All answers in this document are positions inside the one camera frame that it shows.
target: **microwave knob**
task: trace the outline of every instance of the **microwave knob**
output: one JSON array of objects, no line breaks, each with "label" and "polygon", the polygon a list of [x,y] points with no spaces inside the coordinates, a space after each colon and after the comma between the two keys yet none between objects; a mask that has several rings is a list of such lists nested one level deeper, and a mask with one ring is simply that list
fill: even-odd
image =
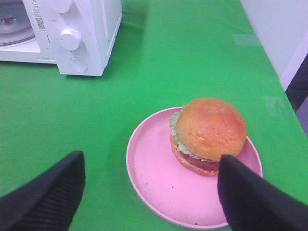
[{"label": "microwave knob", "polygon": [[66,28],[62,31],[59,42],[65,49],[74,51],[81,44],[81,35],[74,29]]},{"label": "microwave knob", "polygon": [[74,0],[47,0],[50,7],[58,13],[66,13],[71,8]]}]

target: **pink plate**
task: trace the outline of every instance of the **pink plate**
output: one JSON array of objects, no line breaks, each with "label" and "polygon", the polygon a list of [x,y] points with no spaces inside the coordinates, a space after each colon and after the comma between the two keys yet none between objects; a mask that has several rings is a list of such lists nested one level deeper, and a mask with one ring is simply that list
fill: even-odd
[{"label": "pink plate", "polygon": [[[169,119],[180,110],[173,107],[159,111],[138,125],[127,147],[129,178],[150,209],[174,224],[193,229],[226,226],[217,177],[192,172],[171,150]],[[237,158],[262,176],[260,158],[248,137]]]}]

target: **sesame-free bun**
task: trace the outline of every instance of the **sesame-free bun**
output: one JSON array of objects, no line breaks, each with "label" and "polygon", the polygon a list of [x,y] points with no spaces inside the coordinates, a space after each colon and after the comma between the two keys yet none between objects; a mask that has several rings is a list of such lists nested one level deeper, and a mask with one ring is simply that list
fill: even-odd
[{"label": "sesame-free bun", "polygon": [[184,165],[185,167],[187,167],[188,169],[194,171],[195,173],[197,174],[200,174],[202,176],[216,176],[218,175],[218,170],[207,170],[207,169],[204,169],[204,168],[200,168],[200,167],[197,167],[191,163],[189,163],[184,157],[183,154],[180,150],[179,150],[179,147],[177,145],[177,143],[175,142],[173,136],[171,135],[170,136],[170,142],[171,142],[171,147],[172,147],[172,151],[174,153],[174,155],[176,156],[176,158],[179,160],[179,162]]},{"label": "sesame-free bun", "polygon": [[176,131],[192,153],[213,161],[223,154],[239,154],[247,136],[245,120],[236,108],[214,98],[196,99],[184,107]]}]

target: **microwave button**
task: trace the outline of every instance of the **microwave button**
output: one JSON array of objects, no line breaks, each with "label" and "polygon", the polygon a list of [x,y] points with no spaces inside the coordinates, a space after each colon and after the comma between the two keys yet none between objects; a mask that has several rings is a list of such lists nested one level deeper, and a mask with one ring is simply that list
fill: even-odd
[{"label": "microwave button", "polygon": [[66,13],[69,11],[74,0],[48,0],[50,7],[58,13]]},{"label": "microwave button", "polygon": [[69,51],[74,51],[81,43],[81,35],[74,29],[66,28],[62,31],[59,37],[59,43],[63,48]]},{"label": "microwave button", "polygon": [[88,70],[88,64],[82,58],[72,58],[70,64],[71,67],[77,72],[86,72]]}]

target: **white microwave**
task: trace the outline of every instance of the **white microwave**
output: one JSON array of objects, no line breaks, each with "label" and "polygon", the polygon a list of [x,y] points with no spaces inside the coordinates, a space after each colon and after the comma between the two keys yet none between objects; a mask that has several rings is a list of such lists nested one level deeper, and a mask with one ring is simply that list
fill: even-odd
[{"label": "white microwave", "polygon": [[121,0],[0,0],[0,61],[101,76],[121,19]]}]

